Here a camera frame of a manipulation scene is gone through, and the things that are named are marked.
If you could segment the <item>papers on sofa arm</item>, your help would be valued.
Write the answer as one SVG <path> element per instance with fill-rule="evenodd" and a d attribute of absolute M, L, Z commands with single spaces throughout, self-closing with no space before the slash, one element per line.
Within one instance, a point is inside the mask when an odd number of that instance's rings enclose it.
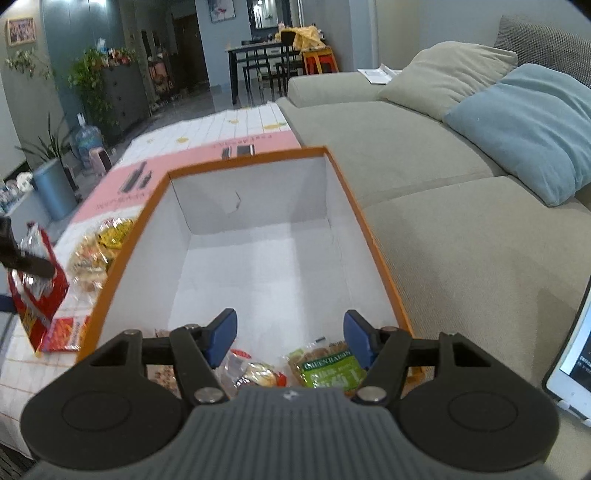
<path fill-rule="evenodd" d="M 401 73 L 401 70 L 391 69 L 387 65 L 381 64 L 376 69 L 359 69 L 358 72 L 372 85 L 388 85 Z"/>

